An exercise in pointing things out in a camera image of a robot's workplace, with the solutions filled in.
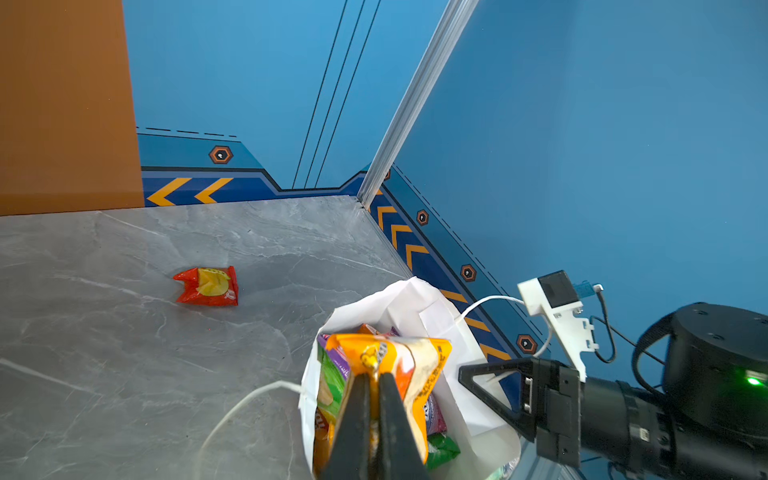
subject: robotic arm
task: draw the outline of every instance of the robotic arm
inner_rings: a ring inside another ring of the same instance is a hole
[[[598,348],[594,327],[565,272],[518,285],[528,312],[544,315],[571,366],[526,358],[463,366],[459,382],[499,414],[537,453],[580,466],[581,447],[629,478],[768,480],[768,317],[695,303],[665,316],[637,342],[633,372],[644,389],[587,377],[582,352]],[[640,355],[669,335],[664,393],[637,368]],[[512,376],[512,408],[475,381]]]

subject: hexagon decal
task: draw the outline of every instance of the hexagon decal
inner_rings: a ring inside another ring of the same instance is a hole
[[[214,147],[208,156],[215,164],[219,165],[229,163],[229,161],[232,160],[232,157],[234,157],[234,155],[232,155],[232,150],[230,150],[229,147],[222,147],[220,145]]]
[[[534,340],[530,335],[519,335],[518,346],[520,347],[520,350],[523,351],[523,353],[528,354],[536,353],[536,349],[538,348],[536,340]]]
[[[474,282],[477,277],[477,270],[472,265],[464,265],[462,267],[462,278],[465,282]]]
[[[422,227],[429,223],[429,214],[427,213],[427,210],[419,210],[416,214],[416,221],[419,222],[419,225]]]

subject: blue wall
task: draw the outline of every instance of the blue wall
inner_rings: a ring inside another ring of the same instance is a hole
[[[696,301],[768,313],[766,25],[757,0],[481,0],[396,169],[509,292],[603,283],[632,339]],[[617,342],[588,373],[634,383]]]
[[[125,0],[137,132],[236,138],[282,188],[339,187],[373,159],[446,3]]]

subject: white bracket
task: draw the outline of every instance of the white bracket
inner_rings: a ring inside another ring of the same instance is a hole
[[[579,379],[586,382],[587,367],[581,361],[581,352],[594,352],[600,346],[594,342],[594,325],[588,319],[576,317],[584,311],[584,304],[578,301],[552,308],[537,278],[518,283],[518,289],[528,308],[528,315],[546,317],[565,355],[578,370]]]

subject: white cable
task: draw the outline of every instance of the white cable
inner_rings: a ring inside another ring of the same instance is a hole
[[[510,302],[516,302],[520,303],[521,305],[525,305],[525,302],[520,300],[519,298],[514,298],[513,296],[506,296],[506,295],[489,295],[484,298],[481,298],[477,302],[474,302],[472,305],[468,306],[463,312],[461,312],[456,317],[456,323],[461,322],[468,314],[469,312],[473,311],[477,305],[480,305],[483,302],[487,302],[488,300],[509,300]],[[547,335],[547,341],[544,342],[544,345],[541,346],[541,348],[533,354],[534,358],[538,358],[541,356],[542,353],[549,347],[549,343],[552,341],[552,326],[549,324],[549,321],[547,320],[547,317],[544,317],[544,321],[547,323],[547,330],[549,330],[549,334]]]
[[[549,324],[549,320],[547,320],[547,317],[544,317],[544,321],[547,323],[547,330],[549,330],[549,334],[547,335],[547,341],[544,342],[544,345],[541,346],[541,348],[538,350],[538,352],[533,354],[533,358],[537,359],[541,356],[542,353],[547,349],[549,346],[549,343],[552,341],[552,325]]]
[[[481,303],[487,302],[488,300],[496,300],[496,299],[499,299],[499,300],[509,300],[510,302],[516,302],[516,303],[520,303],[521,305],[525,305],[524,301],[520,300],[519,298],[514,298],[513,296],[489,295],[489,296],[481,298],[477,302],[474,302],[472,305],[468,306],[463,312],[461,312],[456,317],[456,323],[461,322],[469,314],[469,312],[473,311],[476,308],[477,305],[480,305]],[[548,330],[547,341],[544,342],[544,345],[542,345],[541,348],[536,353],[533,354],[533,357],[536,358],[536,359],[538,357],[540,357],[542,353],[544,353],[544,351],[547,349],[547,347],[549,347],[549,343],[552,341],[552,326],[549,324],[549,321],[547,320],[547,317],[544,317],[544,321],[547,323],[547,330]],[[503,373],[501,375],[494,376],[494,377],[490,378],[488,381],[486,381],[485,385],[488,385],[489,383],[501,382],[503,379],[507,378],[510,375],[511,375],[511,372],[510,373]]]
[[[456,317],[456,323],[461,322],[464,319],[464,317],[467,316],[467,314],[469,312],[471,312],[471,311],[473,311],[475,309],[475,307],[477,305],[480,305],[481,303],[487,302],[489,300],[495,300],[495,299],[509,300],[510,302],[517,302],[517,303],[520,303],[521,305],[525,305],[524,301],[520,300],[519,298],[514,298],[513,296],[489,295],[489,296],[487,296],[485,298],[481,298],[477,302],[474,302],[472,305],[468,306],[459,316]]]
[[[299,394],[306,394],[306,390],[301,385],[297,385],[296,383],[286,382],[284,380],[278,380],[276,382],[272,382],[269,385],[261,386],[258,389],[253,390],[251,393],[245,396],[242,400],[240,400],[237,405],[232,407],[232,409],[227,412],[227,414],[224,416],[224,418],[221,419],[218,425],[216,425],[216,428],[211,431],[211,433],[208,435],[208,438],[205,439],[205,442],[203,442],[203,446],[200,447],[200,451],[197,453],[197,460],[195,462],[195,469],[194,469],[194,479],[200,480],[200,477],[203,473],[203,452],[205,451],[205,448],[210,444],[210,440],[216,435],[216,433],[221,430],[221,427],[224,426],[225,423],[227,423],[227,420],[231,419],[236,413],[238,413],[245,405],[248,404],[251,400],[255,399],[257,396],[261,395],[262,393],[269,392],[270,390],[277,390],[277,389],[288,389],[292,390]]]

